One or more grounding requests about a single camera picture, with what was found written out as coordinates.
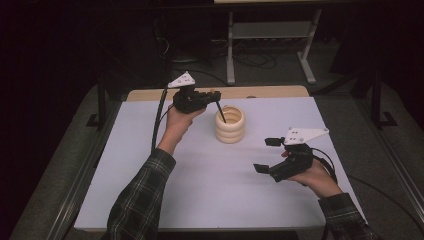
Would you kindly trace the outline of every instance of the human hand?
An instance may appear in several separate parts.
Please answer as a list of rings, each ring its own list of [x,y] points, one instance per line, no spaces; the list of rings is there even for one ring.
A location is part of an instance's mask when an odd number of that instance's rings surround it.
[[[158,148],[172,155],[175,147],[193,123],[193,119],[202,114],[205,110],[206,108],[186,114],[178,111],[172,105],[169,105],[165,133],[158,144]]]
[[[342,193],[337,183],[331,178],[324,166],[316,159],[305,172],[299,173],[288,180],[308,186],[319,198],[330,197]]]

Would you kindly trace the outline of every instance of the plaid shirt sleeve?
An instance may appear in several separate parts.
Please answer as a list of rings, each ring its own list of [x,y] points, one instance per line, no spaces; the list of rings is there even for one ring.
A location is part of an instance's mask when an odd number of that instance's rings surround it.
[[[348,193],[319,200],[327,226],[336,240],[374,240],[377,234],[367,225]]]
[[[166,181],[174,158],[155,149],[113,205],[105,239],[155,239]]]

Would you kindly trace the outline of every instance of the cable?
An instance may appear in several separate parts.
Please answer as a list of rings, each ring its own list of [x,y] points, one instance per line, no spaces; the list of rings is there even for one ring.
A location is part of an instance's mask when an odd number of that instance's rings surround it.
[[[378,189],[377,187],[359,179],[356,178],[352,175],[347,174],[347,176],[355,181],[358,181],[362,184],[364,184],[365,186],[368,186],[369,188],[373,189],[374,191],[380,193],[381,195],[383,195],[384,197],[386,197],[388,200],[390,200],[392,203],[394,203],[396,206],[398,206],[400,209],[402,209],[406,215],[408,215],[408,217],[411,218],[411,220],[414,222],[414,224],[417,226],[418,230],[420,231],[423,239],[424,239],[424,229],[421,227],[420,223],[414,218],[414,216],[412,216],[412,214],[405,208],[403,207],[399,202],[397,202],[396,200],[394,200],[392,197],[390,197],[388,194],[386,194],[385,192],[381,191],[380,189]]]
[[[318,152],[320,152],[320,153],[322,153],[322,154],[324,154],[327,158],[328,158],[328,160],[330,161],[330,163],[331,163],[331,166],[332,166],[332,168],[333,168],[333,170],[334,171],[336,171],[336,168],[334,167],[334,163],[333,163],[333,160],[331,160],[331,158],[325,153],[325,152],[323,152],[323,151],[321,151],[321,150],[319,150],[318,148],[311,148],[312,150],[315,150],[315,151],[318,151]]]
[[[166,98],[167,93],[168,93],[168,85],[166,85],[165,88],[163,89],[162,96],[161,96],[160,101],[159,101],[158,111],[156,113],[155,125],[153,127],[151,152],[153,152],[156,149],[156,138],[157,138],[157,135],[158,135],[158,129],[159,129],[160,121],[162,119],[161,113],[162,113],[163,104],[165,103],[165,98]]]

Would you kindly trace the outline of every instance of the white table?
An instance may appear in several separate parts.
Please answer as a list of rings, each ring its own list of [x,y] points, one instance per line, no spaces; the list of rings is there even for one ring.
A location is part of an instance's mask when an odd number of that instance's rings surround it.
[[[209,105],[195,119],[174,154],[177,164],[166,185],[159,230],[322,227],[324,216],[311,190],[289,181],[275,183],[269,175],[256,173],[253,167],[254,163],[273,166],[283,161],[283,148],[266,146],[265,138],[283,137],[290,126],[325,127],[314,99],[222,99],[221,106],[224,105],[235,105],[245,111],[245,137],[229,145],[215,138],[216,105]],[[105,230],[114,201],[150,153],[157,107],[157,101],[122,104],[75,228]],[[332,158],[339,185],[351,194],[361,211],[330,136],[308,144]]]

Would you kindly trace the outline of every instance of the metal frame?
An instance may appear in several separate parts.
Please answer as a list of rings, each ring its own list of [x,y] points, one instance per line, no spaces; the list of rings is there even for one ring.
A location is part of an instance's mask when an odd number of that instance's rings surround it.
[[[273,23],[234,23],[233,12],[229,12],[228,19],[228,53],[227,53],[227,83],[235,84],[233,64],[233,39],[251,38],[306,38],[303,51],[297,53],[300,65],[309,84],[316,80],[309,66],[307,57],[311,48],[322,9],[315,10],[312,21],[301,22],[273,22]]]

